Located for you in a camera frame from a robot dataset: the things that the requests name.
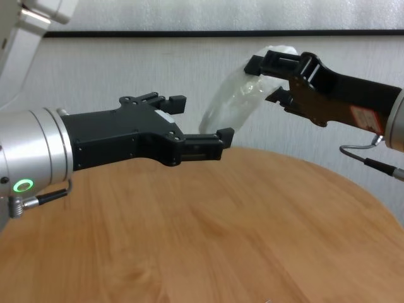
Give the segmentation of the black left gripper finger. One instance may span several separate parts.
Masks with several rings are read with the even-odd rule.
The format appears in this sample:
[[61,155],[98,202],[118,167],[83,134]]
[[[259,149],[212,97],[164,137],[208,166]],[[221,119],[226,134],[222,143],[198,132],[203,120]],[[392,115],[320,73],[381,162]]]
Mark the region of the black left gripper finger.
[[174,95],[166,98],[163,95],[159,95],[157,92],[151,92],[139,96],[138,100],[139,103],[151,105],[168,114],[182,114],[185,111],[187,97]]
[[220,160],[222,152],[231,147],[234,129],[219,129],[215,134],[185,134],[181,161]]

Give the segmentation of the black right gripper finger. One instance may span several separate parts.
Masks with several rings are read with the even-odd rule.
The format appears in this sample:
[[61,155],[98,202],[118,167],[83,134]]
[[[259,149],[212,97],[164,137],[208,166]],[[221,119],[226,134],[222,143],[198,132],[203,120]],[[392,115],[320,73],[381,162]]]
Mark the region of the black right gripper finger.
[[289,83],[321,83],[321,61],[310,52],[295,55],[269,50],[265,56],[253,55],[244,67],[244,72],[253,76],[271,76]]
[[273,93],[270,93],[265,100],[274,104],[279,103],[284,109],[293,104],[293,98],[290,91],[284,90],[282,87],[279,87]]

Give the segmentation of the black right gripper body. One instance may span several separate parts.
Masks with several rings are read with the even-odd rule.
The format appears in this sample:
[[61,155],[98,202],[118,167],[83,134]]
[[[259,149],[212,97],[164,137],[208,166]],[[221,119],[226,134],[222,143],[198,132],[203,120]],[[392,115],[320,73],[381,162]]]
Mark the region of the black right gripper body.
[[319,61],[302,62],[290,79],[284,111],[326,127],[335,121],[384,133],[401,88],[336,73]]

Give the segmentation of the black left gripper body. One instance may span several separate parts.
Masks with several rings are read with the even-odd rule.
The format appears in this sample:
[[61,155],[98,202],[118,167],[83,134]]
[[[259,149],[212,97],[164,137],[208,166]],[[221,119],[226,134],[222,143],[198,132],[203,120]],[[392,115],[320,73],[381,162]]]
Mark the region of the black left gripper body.
[[82,170],[132,158],[173,167],[181,162],[184,135],[168,114],[138,97],[121,97],[117,109],[62,117],[73,169]]

